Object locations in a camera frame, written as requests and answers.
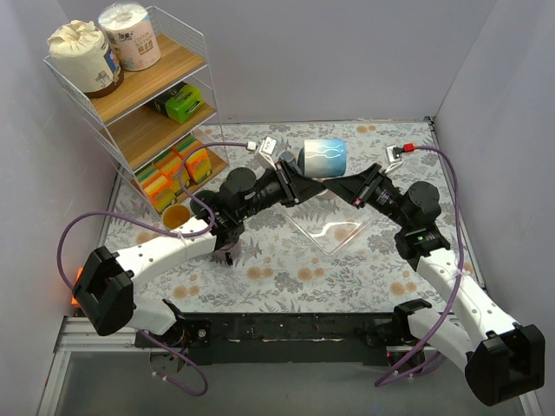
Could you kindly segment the blue white mug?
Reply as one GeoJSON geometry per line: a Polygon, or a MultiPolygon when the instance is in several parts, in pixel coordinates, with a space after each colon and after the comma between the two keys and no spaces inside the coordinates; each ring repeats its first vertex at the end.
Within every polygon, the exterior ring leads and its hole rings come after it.
{"type": "Polygon", "coordinates": [[[305,177],[341,177],[346,172],[346,144],[340,139],[305,140],[299,151],[297,164],[305,177]]]}

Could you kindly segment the blue butterfly mug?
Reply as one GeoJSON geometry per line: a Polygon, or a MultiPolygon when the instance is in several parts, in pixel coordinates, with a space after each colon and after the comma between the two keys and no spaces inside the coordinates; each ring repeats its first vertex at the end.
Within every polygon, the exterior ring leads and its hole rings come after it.
{"type": "Polygon", "coordinates": [[[191,217],[191,212],[185,205],[176,204],[168,206],[161,216],[162,224],[166,229],[172,231],[181,227],[191,217]]]}

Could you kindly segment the peach pink mug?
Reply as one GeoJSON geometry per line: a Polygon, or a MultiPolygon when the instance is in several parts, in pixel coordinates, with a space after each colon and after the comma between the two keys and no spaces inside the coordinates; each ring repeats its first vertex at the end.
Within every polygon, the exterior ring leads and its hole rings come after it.
{"type": "MultiPolygon", "coordinates": [[[[322,183],[322,182],[324,182],[324,181],[327,180],[327,179],[333,179],[333,178],[332,178],[332,177],[329,177],[329,178],[317,178],[317,179],[315,179],[315,180],[317,180],[317,181],[319,181],[319,182],[322,183]]],[[[332,200],[332,199],[334,199],[335,197],[336,197],[335,193],[332,192],[332,191],[330,191],[330,190],[328,190],[327,188],[324,189],[323,191],[319,192],[319,193],[316,195],[316,198],[319,199],[319,200],[332,200]]]]}

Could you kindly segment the dark grey mug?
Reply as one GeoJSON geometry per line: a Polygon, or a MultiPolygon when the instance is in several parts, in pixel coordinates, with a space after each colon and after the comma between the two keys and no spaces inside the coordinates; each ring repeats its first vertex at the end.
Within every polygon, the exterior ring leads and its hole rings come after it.
{"type": "Polygon", "coordinates": [[[211,190],[201,190],[196,192],[190,201],[190,210],[194,215],[200,214],[206,208],[211,207],[212,201],[216,196],[216,192],[211,190]]]}

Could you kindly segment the mauve pink mug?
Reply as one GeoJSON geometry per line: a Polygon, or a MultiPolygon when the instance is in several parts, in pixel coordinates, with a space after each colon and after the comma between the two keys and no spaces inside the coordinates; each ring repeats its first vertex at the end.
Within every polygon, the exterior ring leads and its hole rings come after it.
{"type": "Polygon", "coordinates": [[[218,250],[215,250],[212,253],[212,257],[227,266],[233,266],[234,263],[238,260],[241,252],[241,242],[238,239],[237,241],[227,244],[221,247],[218,250]]]}

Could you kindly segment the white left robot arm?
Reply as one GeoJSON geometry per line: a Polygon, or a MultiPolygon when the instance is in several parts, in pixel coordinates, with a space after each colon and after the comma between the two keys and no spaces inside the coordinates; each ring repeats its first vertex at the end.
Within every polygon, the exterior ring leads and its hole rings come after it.
{"type": "Polygon", "coordinates": [[[245,230],[244,221],[262,210],[300,205],[323,189],[321,182],[286,162],[261,177],[246,167],[235,168],[205,207],[170,236],[116,252],[104,246],[93,250],[73,296],[100,336],[129,327],[154,334],[165,346],[176,346],[185,334],[177,309],[167,301],[142,299],[138,290],[181,263],[235,244],[245,230]]]}

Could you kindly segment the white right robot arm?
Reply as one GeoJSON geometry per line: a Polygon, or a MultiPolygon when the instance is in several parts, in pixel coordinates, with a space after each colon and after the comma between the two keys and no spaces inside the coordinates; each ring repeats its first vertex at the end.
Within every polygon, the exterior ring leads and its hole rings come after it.
{"type": "Polygon", "coordinates": [[[435,314],[423,301],[395,308],[394,338],[426,342],[465,375],[474,396],[494,406],[545,384],[545,337],[533,324],[521,325],[497,306],[457,263],[464,251],[451,250],[435,224],[439,192],[417,181],[399,191],[377,164],[357,175],[326,179],[324,186],[356,208],[370,205],[400,225],[395,246],[412,269],[430,283],[457,323],[435,314]]]}

